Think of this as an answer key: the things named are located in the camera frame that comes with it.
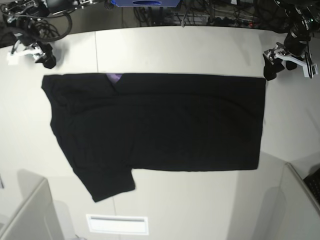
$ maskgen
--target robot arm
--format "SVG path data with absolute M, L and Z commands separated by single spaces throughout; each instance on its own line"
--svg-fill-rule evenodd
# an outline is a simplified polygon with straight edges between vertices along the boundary
M 98 3 L 97 0 L 19 0 L 2 4 L 0 10 L 7 26 L 3 34 L 12 33 L 16 44 L 8 55 L 9 63 L 15 63 L 19 56 L 31 55 L 36 63 L 45 68 L 56 66 L 56 58 L 52 53 L 51 42 L 67 36 L 72 29 L 70 12 L 78 8 Z M 59 34 L 58 30 L 46 21 L 49 18 L 65 17 L 67 30 Z M 18 52 L 19 44 L 24 50 Z
M 318 74 L 317 64 L 312 62 L 309 48 L 310 34 L 320 29 L 318 3 L 318 0 L 277 1 L 279 7 L 286 9 L 290 28 L 283 44 L 278 42 L 274 48 L 263 53 L 263 75 L 268 81 L 275 79 L 277 73 L 285 69 L 282 61 L 286 61 L 288 70 L 301 66 L 307 78 Z

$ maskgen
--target blue device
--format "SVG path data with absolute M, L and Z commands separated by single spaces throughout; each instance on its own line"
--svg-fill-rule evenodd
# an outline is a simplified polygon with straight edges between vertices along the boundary
M 118 7 L 172 7 L 175 8 L 180 0 L 112 0 Z

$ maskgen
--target t-shirt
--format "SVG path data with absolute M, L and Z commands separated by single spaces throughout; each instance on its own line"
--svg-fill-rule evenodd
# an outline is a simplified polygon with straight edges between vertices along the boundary
M 132 169 L 258 167 L 264 78 L 198 74 L 44 76 L 51 128 L 95 202 L 135 189 Z

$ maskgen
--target white vent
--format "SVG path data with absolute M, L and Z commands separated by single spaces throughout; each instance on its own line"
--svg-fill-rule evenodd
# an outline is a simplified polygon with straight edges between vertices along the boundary
M 148 218 L 143 216 L 86 215 L 90 232 L 103 234 L 148 235 Z

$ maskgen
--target white table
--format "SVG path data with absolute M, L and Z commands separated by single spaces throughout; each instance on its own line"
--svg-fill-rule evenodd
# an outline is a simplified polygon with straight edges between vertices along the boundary
M 287 163 L 265 240 L 318 240 L 319 225 L 319 203 Z
M 148 216 L 150 236 L 107 235 L 104 239 L 249 240 L 266 199 L 280 184 L 284 161 L 307 175 L 320 162 L 320 77 L 284 71 L 267 86 L 262 154 L 256 171 L 162 172 L 134 170 L 137 189 L 93 203 L 74 175 L 50 129 L 51 108 L 41 90 L 44 74 L 192 73 L 262 77 L 262 52 L 281 42 L 273 32 L 224 27 L 153 27 L 70 35 L 56 43 L 64 53 L 53 70 L 27 60 L 7 66 L 0 49 L 0 215 L 10 215 L 22 196 L 17 171 L 49 179 L 66 237 L 90 240 L 85 214 Z M 320 64 L 320 41 L 312 57 Z M 264 208 L 267 213 L 272 206 Z

